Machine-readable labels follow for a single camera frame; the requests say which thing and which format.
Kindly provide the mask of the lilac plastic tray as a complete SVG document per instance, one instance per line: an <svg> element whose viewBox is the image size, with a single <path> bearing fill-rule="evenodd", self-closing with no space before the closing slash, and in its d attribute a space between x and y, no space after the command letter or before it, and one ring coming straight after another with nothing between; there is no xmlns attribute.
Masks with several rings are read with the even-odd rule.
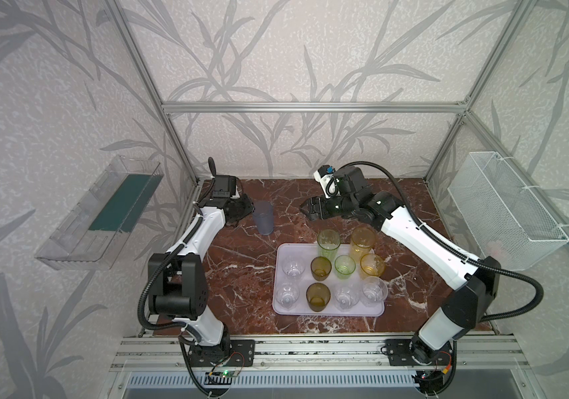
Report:
<svg viewBox="0 0 569 399"><path fill-rule="evenodd" d="M277 314L280 315L294 315L294 316L330 316L330 317L379 317L384 313L384 302L374 307L365 306L359 298L359 303L347 312L342 312L335 306L334 291L338 285L341 284L358 284L361 294L362 279L358 273L353 273L349 279L338 279L335 272L331 272L330 276L325 281L316 281L312 277L310 270L311 261L318 254L317 244L281 244L277 250L276 256L276 277L274 281L274 290L272 298L272 308ZM284 257L293 255L299 257L306 263L306 271L302 279L293 280L287 279L281 269L281 263ZM284 282L295 282L299 285L299 300L292 309L284 309L279 306L275 298L275 289L277 284ZM331 300L327 307L322 312L314 312L307 304L305 293L307 288L313 283L322 283L329 287L331 292Z"/></svg>

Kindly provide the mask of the small green plastic cup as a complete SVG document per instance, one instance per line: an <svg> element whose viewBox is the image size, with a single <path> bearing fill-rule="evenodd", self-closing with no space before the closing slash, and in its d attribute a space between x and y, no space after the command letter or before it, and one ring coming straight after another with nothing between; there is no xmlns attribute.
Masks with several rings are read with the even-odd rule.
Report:
<svg viewBox="0 0 569 399"><path fill-rule="evenodd" d="M340 255L334 260L334 272L338 279L349 279L355 270L356 263L348 255Z"/></svg>

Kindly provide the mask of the aluminium frame crossbar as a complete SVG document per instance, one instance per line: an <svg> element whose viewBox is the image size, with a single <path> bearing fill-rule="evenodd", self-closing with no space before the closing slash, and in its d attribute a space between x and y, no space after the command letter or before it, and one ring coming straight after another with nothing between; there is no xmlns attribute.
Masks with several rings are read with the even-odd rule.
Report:
<svg viewBox="0 0 569 399"><path fill-rule="evenodd" d="M182 113L452 113L466 110L464 102L377 101L377 102L299 102L299 101L168 101L161 105L167 114Z"/></svg>

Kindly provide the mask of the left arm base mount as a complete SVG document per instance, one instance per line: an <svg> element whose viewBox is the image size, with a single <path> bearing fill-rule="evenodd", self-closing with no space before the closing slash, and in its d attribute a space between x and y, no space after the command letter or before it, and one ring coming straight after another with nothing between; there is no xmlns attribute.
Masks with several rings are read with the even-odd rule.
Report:
<svg viewBox="0 0 569 399"><path fill-rule="evenodd" d="M187 350L192 367L250 367L256 355L256 341L252 339L231 339L213 347L193 346Z"/></svg>

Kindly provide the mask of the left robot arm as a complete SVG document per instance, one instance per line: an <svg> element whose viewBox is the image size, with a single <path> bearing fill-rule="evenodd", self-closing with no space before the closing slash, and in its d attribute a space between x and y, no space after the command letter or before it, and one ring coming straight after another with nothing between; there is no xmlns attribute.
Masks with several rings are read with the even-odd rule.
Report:
<svg viewBox="0 0 569 399"><path fill-rule="evenodd" d="M228 332L208 307L209 286L202 261L228 224L253 212L248 195L213 196L196 205L186 232L147 263L148 281L138 301L139 324L148 331L181 329L201 347L220 346Z"/></svg>

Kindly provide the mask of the clear faceted cup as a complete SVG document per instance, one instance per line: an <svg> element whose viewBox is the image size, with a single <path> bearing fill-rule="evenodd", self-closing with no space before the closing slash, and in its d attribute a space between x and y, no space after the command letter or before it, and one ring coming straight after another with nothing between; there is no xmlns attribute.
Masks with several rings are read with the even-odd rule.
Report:
<svg viewBox="0 0 569 399"><path fill-rule="evenodd" d="M367 307L382 304L388 297L389 291L386 282L378 277L368 277L361 284L360 299Z"/></svg>
<svg viewBox="0 0 569 399"><path fill-rule="evenodd" d="M335 306L342 312L347 312L359 303L360 288L358 284L341 284L335 288Z"/></svg>
<svg viewBox="0 0 569 399"><path fill-rule="evenodd" d="M300 280L306 271L306 263L299 257L289 255L282 260L281 269L287 279Z"/></svg>
<svg viewBox="0 0 569 399"><path fill-rule="evenodd" d="M299 285L295 282L277 284L275 298L279 306L284 309L292 309L299 300Z"/></svg>

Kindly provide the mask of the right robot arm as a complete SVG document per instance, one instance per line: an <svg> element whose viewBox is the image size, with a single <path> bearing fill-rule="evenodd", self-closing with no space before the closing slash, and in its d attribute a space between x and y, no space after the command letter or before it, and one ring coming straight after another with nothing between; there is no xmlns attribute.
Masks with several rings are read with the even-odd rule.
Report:
<svg viewBox="0 0 569 399"><path fill-rule="evenodd" d="M412 338L412 356L426 364L449 341L458 339L481 323L494 300L498 280L492 272L472 265L479 258L466 251L459 256L446 249L451 244L427 224L417 223L407 206L388 192L365 196L311 197L299 209L307 219L342 217L369 224L395 239L429 265L454 291Z"/></svg>

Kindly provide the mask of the green pad in bin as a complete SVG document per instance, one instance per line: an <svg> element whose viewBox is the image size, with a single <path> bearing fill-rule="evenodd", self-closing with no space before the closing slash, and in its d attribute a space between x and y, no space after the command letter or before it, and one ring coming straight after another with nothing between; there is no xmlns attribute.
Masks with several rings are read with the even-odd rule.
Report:
<svg viewBox="0 0 569 399"><path fill-rule="evenodd" d="M128 175L89 230L131 233L162 178L160 175Z"/></svg>

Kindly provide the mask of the yellow transparent plastic cup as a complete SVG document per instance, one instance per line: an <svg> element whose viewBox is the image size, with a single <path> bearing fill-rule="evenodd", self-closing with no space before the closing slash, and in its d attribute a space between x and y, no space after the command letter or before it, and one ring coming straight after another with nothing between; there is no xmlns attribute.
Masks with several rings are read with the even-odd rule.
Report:
<svg viewBox="0 0 569 399"><path fill-rule="evenodd" d="M359 276L361 279L368 277L380 278L385 271L386 263L377 254L369 253L364 255L359 261Z"/></svg>

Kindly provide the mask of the tall yellow plastic cup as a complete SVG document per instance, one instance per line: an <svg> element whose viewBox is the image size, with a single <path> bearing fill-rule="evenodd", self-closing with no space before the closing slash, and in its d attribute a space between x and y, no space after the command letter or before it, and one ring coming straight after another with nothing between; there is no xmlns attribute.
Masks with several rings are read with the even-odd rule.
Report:
<svg viewBox="0 0 569 399"><path fill-rule="evenodd" d="M350 236L349 257L358 263L376 244L377 234L369 227L359 227Z"/></svg>

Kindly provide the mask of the tall green plastic cup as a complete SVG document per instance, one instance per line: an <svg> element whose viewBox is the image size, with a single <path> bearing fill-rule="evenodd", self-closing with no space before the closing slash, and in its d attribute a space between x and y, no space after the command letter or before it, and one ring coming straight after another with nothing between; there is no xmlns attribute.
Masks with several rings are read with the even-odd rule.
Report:
<svg viewBox="0 0 569 399"><path fill-rule="evenodd" d="M317 235L316 243L318 256L324 257L333 263L342 244L340 234L333 229L324 229Z"/></svg>

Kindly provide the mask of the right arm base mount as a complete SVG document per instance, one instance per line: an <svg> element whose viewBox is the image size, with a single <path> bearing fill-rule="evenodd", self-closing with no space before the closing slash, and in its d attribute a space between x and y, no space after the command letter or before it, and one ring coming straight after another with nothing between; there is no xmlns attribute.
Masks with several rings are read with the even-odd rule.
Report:
<svg viewBox="0 0 569 399"><path fill-rule="evenodd" d="M384 341L380 352L387 357L390 366L445 367L450 364L454 349L451 342L436 351L422 344L415 345L410 338L391 338Z"/></svg>

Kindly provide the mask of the small circuit board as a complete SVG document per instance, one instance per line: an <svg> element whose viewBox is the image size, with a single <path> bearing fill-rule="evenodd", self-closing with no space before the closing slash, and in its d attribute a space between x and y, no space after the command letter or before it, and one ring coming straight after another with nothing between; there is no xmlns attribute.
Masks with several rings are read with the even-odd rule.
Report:
<svg viewBox="0 0 569 399"><path fill-rule="evenodd" d="M241 374L241 368L234 368L234 369L224 369L224 370L212 370L207 374L207 377L210 379L230 379L239 377Z"/></svg>

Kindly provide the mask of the amber dimpled cup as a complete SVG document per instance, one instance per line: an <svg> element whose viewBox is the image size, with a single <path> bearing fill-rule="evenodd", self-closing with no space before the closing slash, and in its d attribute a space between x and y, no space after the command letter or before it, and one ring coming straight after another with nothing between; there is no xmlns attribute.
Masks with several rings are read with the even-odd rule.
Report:
<svg viewBox="0 0 569 399"><path fill-rule="evenodd" d="M310 270L314 280L325 281L331 274L332 263L328 258L318 256L311 261Z"/></svg>
<svg viewBox="0 0 569 399"><path fill-rule="evenodd" d="M307 288L305 297L312 311L322 312L331 300L331 292L325 284L313 283Z"/></svg>

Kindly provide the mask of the blue frosted plastic cup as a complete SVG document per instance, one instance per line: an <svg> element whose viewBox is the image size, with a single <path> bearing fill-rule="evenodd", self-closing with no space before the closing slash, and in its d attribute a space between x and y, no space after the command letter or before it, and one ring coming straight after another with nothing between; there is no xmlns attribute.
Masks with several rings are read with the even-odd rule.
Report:
<svg viewBox="0 0 569 399"><path fill-rule="evenodd" d="M256 201L254 203L253 220L260 234L272 234L275 229L273 205L268 201Z"/></svg>

